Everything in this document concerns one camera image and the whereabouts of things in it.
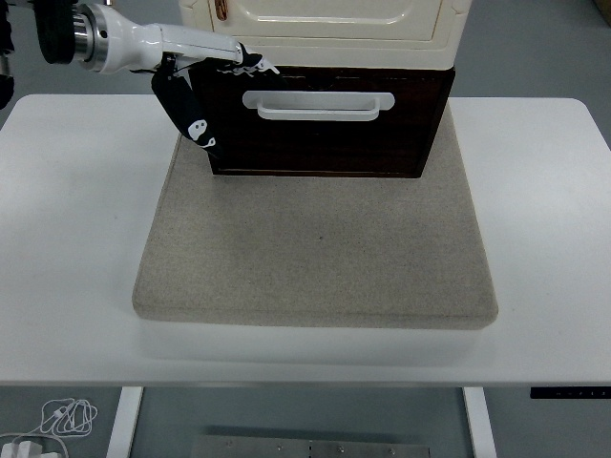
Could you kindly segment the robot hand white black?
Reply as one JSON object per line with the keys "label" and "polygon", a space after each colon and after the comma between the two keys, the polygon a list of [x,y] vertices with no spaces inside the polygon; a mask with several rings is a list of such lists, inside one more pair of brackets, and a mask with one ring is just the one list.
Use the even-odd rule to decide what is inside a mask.
{"label": "robot hand white black", "polygon": [[90,53],[84,63],[104,74],[123,69],[150,73],[152,90],[179,132],[215,158],[222,157],[222,148],[179,71],[206,63],[218,73],[256,77],[272,88],[284,84],[278,69],[263,55],[232,36],[184,26],[138,25],[98,4],[83,5],[79,12],[91,29]]}

